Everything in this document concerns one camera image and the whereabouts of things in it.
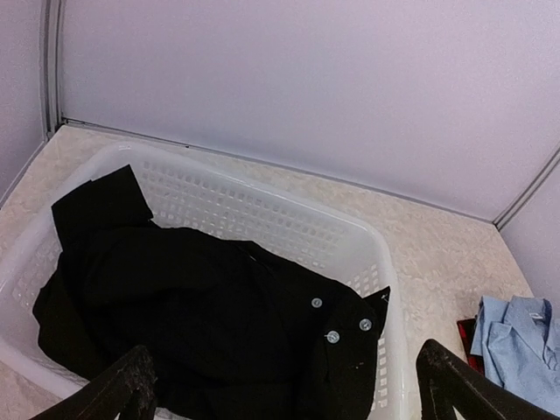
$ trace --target shirt collar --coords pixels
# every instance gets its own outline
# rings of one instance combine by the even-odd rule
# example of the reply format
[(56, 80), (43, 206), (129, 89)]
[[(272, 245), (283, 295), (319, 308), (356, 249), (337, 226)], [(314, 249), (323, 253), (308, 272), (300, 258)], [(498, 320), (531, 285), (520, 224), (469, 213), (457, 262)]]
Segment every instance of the shirt collar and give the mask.
[[(535, 320), (544, 324), (544, 334)], [(546, 299), (514, 296), (507, 307), (504, 323), (510, 324), (527, 346), (551, 368), (556, 365), (556, 325)]]

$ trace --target laundry basket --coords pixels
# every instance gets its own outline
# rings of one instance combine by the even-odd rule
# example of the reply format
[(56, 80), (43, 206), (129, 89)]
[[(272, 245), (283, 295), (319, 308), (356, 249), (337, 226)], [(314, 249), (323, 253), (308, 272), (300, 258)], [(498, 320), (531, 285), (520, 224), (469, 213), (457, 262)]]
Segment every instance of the laundry basket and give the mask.
[[(378, 232), (318, 203), (137, 143), (117, 143), (99, 151), (66, 181), (54, 199), (127, 164), (161, 227), (196, 228), (223, 239), (255, 241), (347, 284), (363, 297), (390, 285), (370, 419), (409, 417), (398, 284), (389, 249)], [(0, 263), (0, 360), (41, 388), (66, 398), (87, 381), (49, 360), (39, 349), (39, 325), (32, 316), (35, 298), (55, 271), (59, 254), (53, 217), (46, 206)], [(177, 417), (166, 410), (160, 410), (158, 416)]]

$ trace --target folded shirt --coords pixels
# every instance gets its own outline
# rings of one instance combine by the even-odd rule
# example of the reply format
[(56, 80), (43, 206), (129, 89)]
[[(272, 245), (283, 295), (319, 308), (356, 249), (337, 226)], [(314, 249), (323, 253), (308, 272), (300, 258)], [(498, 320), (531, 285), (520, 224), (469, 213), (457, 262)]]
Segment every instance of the folded shirt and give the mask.
[(251, 241), (151, 221), (130, 167), (52, 207), (63, 252), (39, 346), (93, 379), (147, 346), (160, 406), (197, 419), (366, 419), (389, 288), (344, 284)]
[(560, 416), (559, 332), (546, 299), (484, 296), (471, 353), (484, 358), (490, 381)]

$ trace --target white wall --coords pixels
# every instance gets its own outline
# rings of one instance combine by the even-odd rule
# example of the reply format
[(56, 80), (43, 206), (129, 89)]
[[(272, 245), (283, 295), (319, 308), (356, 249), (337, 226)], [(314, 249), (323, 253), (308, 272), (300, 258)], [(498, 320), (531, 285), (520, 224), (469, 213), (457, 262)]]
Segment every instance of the white wall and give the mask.
[(41, 2), (0, 0), (0, 205), (40, 146)]
[(557, 0), (73, 0), (63, 111), (491, 220), (560, 131)]
[(536, 297), (560, 318), (560, 167), (501, 234)]

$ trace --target shirt button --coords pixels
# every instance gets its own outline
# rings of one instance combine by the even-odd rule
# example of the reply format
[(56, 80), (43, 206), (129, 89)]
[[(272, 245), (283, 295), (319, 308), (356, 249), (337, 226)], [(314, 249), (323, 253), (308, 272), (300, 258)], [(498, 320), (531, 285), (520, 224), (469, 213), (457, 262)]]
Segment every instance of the shirt button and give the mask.
[(336, 344), (340, 340), (340, 334), (338, 334), (336, 331), (329, 331), (325, 337), (326, 340), (331, 344)]
[(320, 308), (321, 306), (323, 306), (323, 301), (321, 299), (319, 299), (318, 297), (315, 297), (311, 301), (311, 306), (313, 306), (314, 308)]
[(371, 327), (372, 327), (372, 322), (369, 319), (364, 318), (362, 321), (360, 321), (360, 329), (362, 331), (369, 331), (371, 330)]

